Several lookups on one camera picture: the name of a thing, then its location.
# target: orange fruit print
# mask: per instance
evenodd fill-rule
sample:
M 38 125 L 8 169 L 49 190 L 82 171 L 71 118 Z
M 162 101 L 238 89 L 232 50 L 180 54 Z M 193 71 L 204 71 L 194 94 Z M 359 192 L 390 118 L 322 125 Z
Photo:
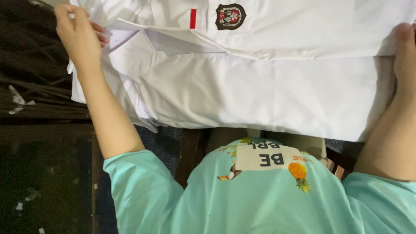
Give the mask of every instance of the orange fruit print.
M 287 167 L 289 169 L 289 172 L 292 174 L 292 176 L 296 179 L 296 186 L 299 187 L 299 189 L 304 192 L 311 192 L 312 188 L 309 185 L 309 181 L 306 179 L 306 167 L 299 163 L 291 163 Z

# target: forearm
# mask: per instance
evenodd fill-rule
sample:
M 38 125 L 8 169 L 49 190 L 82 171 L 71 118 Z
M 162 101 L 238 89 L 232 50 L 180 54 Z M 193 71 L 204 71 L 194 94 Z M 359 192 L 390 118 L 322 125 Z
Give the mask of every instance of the forearm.
M 108 86 L 101 69 L 79 72 L 78 78 L 104 158 L 144 149 L 134 125 Z
M 354 171 L 416 181 L 416 96 L 398 90 L 361 152 Z

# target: embroidered emblem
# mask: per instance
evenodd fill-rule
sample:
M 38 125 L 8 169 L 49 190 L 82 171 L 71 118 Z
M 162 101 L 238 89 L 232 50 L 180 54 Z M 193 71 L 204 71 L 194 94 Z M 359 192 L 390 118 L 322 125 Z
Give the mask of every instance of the embroidered emblem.
M 244 8 L 239 4 L 222 5 L 217 8 L 217 25 L 218 30 L 235 30 L 244 22 L 246 17 Z

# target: person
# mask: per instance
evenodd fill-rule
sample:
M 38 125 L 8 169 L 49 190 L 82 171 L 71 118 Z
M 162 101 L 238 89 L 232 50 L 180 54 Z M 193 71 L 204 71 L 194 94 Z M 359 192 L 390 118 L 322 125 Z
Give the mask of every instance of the person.
M 108 87 L 102 28 L 80 7 L 55 14 L 111 177 L 119 233 L 416 233 L 416 27 L 395 29 L 397 93 L 343 184 L 306 152 L 243 138 L 209 153 L 184 190 Z

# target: t-shirt sleeve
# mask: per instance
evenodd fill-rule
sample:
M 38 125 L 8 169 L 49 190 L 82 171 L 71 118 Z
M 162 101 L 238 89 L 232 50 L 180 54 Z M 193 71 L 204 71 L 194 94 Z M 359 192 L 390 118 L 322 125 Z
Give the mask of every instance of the t-shirt sleeve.
M 168 233 L 172 211 L 183 193 L 166 166 L 148 150 L 104 161 L 120 234 Z
M 350 207 L 365 233 L 416 233 L 416 183 L 363 173 L 344 181 Z

